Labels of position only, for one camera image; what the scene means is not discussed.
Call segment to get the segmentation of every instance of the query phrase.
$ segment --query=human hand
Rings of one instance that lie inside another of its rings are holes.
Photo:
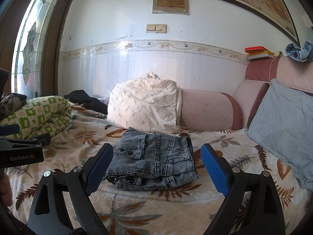
[[[7,207],[13,204],[12,201],[12,189],[7,174],[0,180],[0,200]]]

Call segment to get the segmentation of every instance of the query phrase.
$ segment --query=blue pillow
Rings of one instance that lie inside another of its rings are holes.
[[[313,97],[272,79],[247,134],[313,191]]]

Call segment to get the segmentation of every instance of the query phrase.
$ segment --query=white pillow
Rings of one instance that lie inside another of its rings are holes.
[[[141,132],[180,131],[181,89],[172,80],[160,80],[153,72],[117,84],[110,94],[109,124]]]

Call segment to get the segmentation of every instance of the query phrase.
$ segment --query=denim clothing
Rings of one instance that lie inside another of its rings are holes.
[[[106,179],[116,188],[130,191],[169,189],[197,177],[190,138],[146,134],[131,127],[106,171]]]
[[[313,43],[306,41],[302,49],[291,43],[286,47],[286,54],[298,62],[312,62]]]

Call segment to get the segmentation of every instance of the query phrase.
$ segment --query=stained glass window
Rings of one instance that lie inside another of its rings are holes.
[[[11,91],[40,96],[41,58],[47,27],[57,0],[31,0],[15,42]]]

